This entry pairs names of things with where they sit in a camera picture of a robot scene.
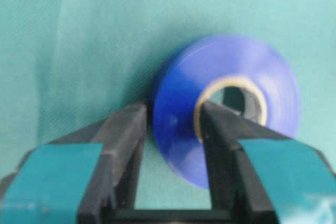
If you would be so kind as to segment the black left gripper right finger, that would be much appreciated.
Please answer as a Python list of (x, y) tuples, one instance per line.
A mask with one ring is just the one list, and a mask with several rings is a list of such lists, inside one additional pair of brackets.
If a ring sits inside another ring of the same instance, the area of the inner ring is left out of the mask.
[(200, 118), (214, 209), (238, 223), (335, 223), (335, 172), (320, 150), (213, 102)]

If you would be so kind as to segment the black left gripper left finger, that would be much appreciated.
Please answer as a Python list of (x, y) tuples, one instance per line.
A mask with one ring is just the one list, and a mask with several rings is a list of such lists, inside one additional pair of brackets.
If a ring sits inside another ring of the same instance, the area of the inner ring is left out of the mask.
[(101, 223), (133, 209), (147, 132), (138, 102), (28, 151), (1, 180), (1, 223)]

